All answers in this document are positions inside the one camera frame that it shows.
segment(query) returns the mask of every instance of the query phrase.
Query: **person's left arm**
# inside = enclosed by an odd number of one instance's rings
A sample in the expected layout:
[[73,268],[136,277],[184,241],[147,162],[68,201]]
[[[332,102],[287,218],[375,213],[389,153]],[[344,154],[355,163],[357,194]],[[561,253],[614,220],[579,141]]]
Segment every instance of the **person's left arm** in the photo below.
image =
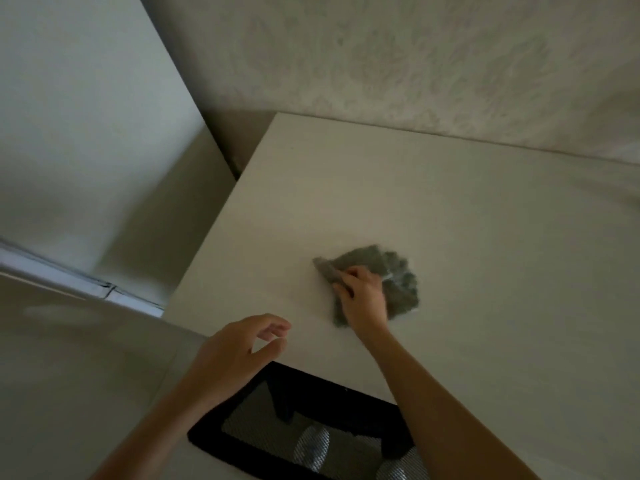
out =
[[[101,464],[91,480],[154,478],[178,441],[218,404],[239,391],[287,345],[291,324],[276,315],[229,323],[200,348],[174,389]],[[255,338],[270,342],[252,353]]]

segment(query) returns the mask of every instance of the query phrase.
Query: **microfiber towel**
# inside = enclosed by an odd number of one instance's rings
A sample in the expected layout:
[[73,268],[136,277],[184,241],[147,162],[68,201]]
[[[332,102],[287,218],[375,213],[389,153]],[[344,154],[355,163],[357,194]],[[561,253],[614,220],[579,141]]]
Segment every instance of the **microfiber towel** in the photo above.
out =
[[[337,270],[345,271],[350,266],[367,266],[372,273],[379,274],[389,320],[415,310],[420,304],[418,282],[415,274],[409,270],[407,259],[398,256],[395,251],[382,251],[377,244],[354,249],[333,260],[317,257],[313,263],[331,284],[344,285]],[[335,301],[333,323],[340,327],[348,326],[340,298]]]

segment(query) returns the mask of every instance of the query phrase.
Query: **wallpaper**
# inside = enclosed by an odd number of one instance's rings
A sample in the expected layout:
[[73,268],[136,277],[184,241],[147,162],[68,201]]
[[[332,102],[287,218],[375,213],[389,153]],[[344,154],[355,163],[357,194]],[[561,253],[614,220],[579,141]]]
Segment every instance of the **wallpaper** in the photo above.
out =
[[276,111],[640,163],[640,0],[143,0],[222,151]]

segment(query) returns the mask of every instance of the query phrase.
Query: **white table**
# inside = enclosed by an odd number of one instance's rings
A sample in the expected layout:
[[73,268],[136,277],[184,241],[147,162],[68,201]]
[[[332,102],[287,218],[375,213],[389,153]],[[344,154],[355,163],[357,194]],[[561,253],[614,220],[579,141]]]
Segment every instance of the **white table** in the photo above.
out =
[[410,258],[398,339],[507,444],[594,476],[639,467],[640,168],[277,115],[165,320],[213,334],[272,312],[281,362],[388,401],[332,324],[311,259],[378,243]]

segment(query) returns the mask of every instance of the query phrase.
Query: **person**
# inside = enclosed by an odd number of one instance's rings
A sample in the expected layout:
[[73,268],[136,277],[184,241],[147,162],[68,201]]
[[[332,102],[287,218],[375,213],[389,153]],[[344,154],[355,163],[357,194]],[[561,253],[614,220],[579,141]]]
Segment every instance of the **person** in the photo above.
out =
[[[387,380],[433,480],[537,479],[394,338],[380,276],[354,266],[342,273],[352,293],[334,289],[350,327]],[[239,391],[287,345],[291,324],[264,314],[229,323],[200,348],[178,385],[103,462],[92,480],[155,477],[178,441],[215,406]],[[268,344],[252,353],[255,338]]]

